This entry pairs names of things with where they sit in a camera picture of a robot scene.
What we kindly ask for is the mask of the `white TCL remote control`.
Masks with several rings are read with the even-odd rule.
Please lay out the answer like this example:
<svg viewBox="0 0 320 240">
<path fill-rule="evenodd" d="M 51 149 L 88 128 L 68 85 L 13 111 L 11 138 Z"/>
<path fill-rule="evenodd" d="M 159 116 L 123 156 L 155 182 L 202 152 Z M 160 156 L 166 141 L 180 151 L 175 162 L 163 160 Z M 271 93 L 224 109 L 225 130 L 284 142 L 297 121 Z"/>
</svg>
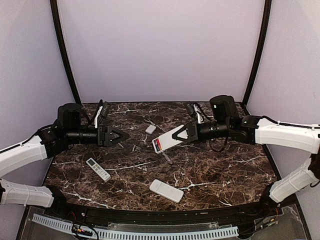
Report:
<svg viewBox="0 0 320 240">
<path fill-rule="evenodd" d="M 165 150 L 168 150 L 182 143 L 182 141 L 172 138 L 172 134 L 174 133 L 173 129 L 152 140 L 152 145 L 155 153 L 162 153 Z"/>
</svg>

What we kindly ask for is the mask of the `white battery cover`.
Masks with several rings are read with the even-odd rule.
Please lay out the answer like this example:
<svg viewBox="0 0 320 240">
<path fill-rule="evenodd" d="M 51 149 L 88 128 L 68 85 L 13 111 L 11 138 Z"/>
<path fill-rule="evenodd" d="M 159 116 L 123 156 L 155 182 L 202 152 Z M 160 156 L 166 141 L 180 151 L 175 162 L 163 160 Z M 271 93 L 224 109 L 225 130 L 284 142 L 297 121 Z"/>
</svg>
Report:
<svg viewBox="0 0 320 240">
<path fill-rule="evenodd" d="M 156 130 L 156 126 L 154 126 L 154 125 L 149 125 L 147 128 L 146 128 L 146 130 L 145 130 L 145 132 L 147 133 L 147 134 L 152 134 L 155 130 Z"/>
</svg>

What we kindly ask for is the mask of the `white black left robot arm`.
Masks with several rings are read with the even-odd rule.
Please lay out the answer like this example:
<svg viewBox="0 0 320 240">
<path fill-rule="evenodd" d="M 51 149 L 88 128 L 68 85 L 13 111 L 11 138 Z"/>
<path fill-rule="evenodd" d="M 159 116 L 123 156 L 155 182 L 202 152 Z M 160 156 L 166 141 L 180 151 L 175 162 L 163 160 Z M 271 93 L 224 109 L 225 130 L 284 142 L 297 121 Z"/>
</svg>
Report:
<svg viewBox="0 0 320 240">
<path fill-rule="evenodd" d="M 53 124 L 39 128 L 28 139 L 0 151 L 1 177 L 28 164 L 51 159 L 71 145 L 112 147 L 129 138 L 129 134 L 110 125 L 102 125 L 109 111 L 108 102 L 100 102 L 93 118 L 78 103 L 66 103 L 57 110 Z M 82 117 L 87 123 L 82 124 Z M 60 218 L 71 213 L 66 197 L 56 186 L 32 186 L 0 179 L 2 205 L 51 208 Z"/>
</svg>

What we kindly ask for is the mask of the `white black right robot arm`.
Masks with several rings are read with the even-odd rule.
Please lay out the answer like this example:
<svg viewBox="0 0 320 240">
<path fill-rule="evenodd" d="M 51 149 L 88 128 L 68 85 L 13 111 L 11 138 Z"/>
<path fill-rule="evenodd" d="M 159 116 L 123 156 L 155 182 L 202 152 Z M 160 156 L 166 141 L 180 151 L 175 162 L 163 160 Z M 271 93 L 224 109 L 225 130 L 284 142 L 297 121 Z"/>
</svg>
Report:
<svg viewBox="0 0 320 240">
<path fill-rule="evenodd" d="M 276 121 L 268 116 L 240 117 L 235 100 L 219 95 L 209 101 L 214 121 L 190 122 L 172 134 L 183 142 L 206 142 L 218 138 L 251 145 L 277 145 L 306 151 L 309 158 L 296 170 L 266 188 L 265 197 L 255 205 L 255 213 L 266 217 L 290 195 L 320 183 L 320 126 Z"/>
</svg>

